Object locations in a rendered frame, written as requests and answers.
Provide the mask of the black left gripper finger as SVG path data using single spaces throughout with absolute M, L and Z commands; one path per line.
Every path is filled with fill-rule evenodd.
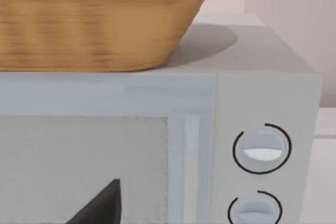
M 121 224 L 120 179 L 114 179 L 65 224 Z

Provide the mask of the microwave oven door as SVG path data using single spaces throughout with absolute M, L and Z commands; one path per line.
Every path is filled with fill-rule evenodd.
M 208 221 L 212 73 L 0 73 L 0 224 L 65 224 L 120 179 L 121 224 L 184 224 L 185 119 L 200 116 Z

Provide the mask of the small pale microwave knob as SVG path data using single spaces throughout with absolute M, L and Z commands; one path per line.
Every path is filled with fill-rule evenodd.
M 275 205 L 264 196 L 240 199 L 235 209 L 237 224 L 274 224 L 276 214 Z

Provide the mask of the large pale microwave knob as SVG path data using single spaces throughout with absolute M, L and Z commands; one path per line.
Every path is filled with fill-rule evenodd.
M 248 132 L 239 141 L 239 160 L 249 170 L 263 172 L 277 167 L 287 153 L 284 137 L 271 129 Z

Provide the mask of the woven wicker basket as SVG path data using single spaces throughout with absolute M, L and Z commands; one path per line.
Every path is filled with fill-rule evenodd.
M 165 64 L 204 0 L 0 0 L 0 71 Z

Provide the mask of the pale microwave oven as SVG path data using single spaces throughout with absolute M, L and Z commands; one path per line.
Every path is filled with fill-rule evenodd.
M 274 224 L 299 223 L 322 88 L 301 57 L 255 16 L 217 14 L 195 18 L 166 66 L 129 73 L 143 72 L 217 78 L 204 224 L 237 224 L 238 201 L 253 196 L 272 201 Z M 255 172 L 238 148 L 244 134 L 261 129 L 280 133 L 287 153 L 277 167 Z

